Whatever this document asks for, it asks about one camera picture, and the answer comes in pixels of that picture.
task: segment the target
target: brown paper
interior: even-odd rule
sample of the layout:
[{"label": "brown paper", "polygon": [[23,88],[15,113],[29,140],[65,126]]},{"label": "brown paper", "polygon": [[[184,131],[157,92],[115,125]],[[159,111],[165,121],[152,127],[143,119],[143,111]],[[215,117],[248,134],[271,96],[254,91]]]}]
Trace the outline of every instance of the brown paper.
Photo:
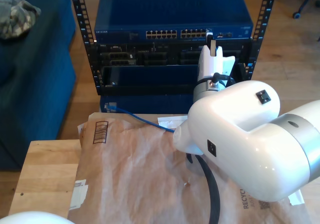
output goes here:
[{"label": "brown paper", "polygon": [[[191,164],[174,148],[173,134],[131,117],[132,123],[105,116],[95,113],[87,123],[76,179],[86,179],[89,188],[68,219],[76,224],[208,223],[207,180],[194,156]],[[219,223],[310,223],[304,204],[291,206],[288,198],[258,201],[203,158],[219,188]]]}]

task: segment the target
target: white object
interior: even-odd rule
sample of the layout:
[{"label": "white object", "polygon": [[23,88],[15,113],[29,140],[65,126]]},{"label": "white object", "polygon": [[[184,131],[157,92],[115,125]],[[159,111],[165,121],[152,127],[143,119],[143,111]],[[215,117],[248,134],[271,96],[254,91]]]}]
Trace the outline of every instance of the white object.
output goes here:
[{"label": "white object", "polygon": [[298,191],[296,191],[295,193],[291,194],[290,196],[288,196],[288,198],[290,200],[291,205],[300,205],[305,202],[302,197],[300,189]]},{"label": "white object", "polygon": [[80,208],[84,202],[88,191],[88,185],[85,185],[85,183],[86,180],[75,181],[69,210]]},{"label": "white object", "polygon": [[26,211],[0,219],[0,224],[74,224],[73,222],[51,213]]},{"label": "white object", "polygon": [[[200,59],[205,66],[210,58]],[[222,60],[213,63],[221,66]],[[264,91],[270,101],[258,98]],[[244,81],[210,92],[192,105],[188,120],[175,130],[178,150],[204,153],[264,201],[283,199],[320,176],[320,101],[278,117],[279,97],[266,83]]]},{"label": "white object", "polygon": [[214,73],[230,75],[231,70],[235,64],[235,57],[223,57],[222,47],[219,46],[216,50],[216,55],[210,55],[210,49],[207,45],[203,46],[199,58],[199,73],[198,81],[212,77]]},{"label": "white object", "polygon": [[185,120],[187,120],[188,116],[169,116],[169,117],[159,117],[158,123],[160,126],[168,128],[168,129],[176,129],[179,125],[181,125]]}]

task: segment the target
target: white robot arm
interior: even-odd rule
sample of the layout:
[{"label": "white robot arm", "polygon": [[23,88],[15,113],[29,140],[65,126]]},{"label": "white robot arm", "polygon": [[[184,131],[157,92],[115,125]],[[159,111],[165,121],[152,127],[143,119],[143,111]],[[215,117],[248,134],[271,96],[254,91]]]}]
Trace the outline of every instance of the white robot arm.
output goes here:
[{"label": "white robot arm", "polygon": [[[219,48],[216,54],[222,55]],[[222,56],[215,57],[206,58],[213,65],[225,63]],[[211,80],[203,83],[211,89],[196,93],[195,88],[198,97],[188,120],[174,132],[178,150],[205,154],[263,201],[287,197],[320,176],[320,101],[278,117],[279,96],[266,83],[244,81],[228,88]]]}]

